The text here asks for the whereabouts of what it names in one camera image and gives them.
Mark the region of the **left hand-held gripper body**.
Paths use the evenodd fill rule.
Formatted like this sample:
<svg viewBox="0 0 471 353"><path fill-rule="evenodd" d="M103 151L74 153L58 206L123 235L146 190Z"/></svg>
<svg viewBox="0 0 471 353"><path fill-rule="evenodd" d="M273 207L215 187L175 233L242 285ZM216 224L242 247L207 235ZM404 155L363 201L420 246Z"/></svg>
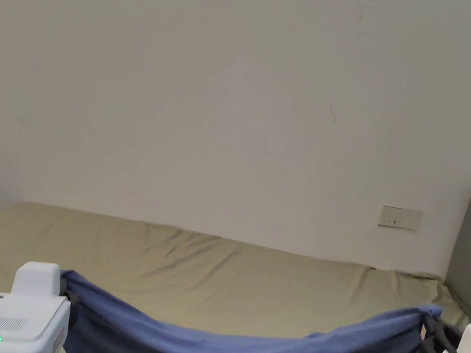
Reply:
<svg viewBox="0 0 471 353"><path fill-rule="evenodd" d="M27 262L0 293L0 353L60 353L78 316L59 265Z"/></svg>

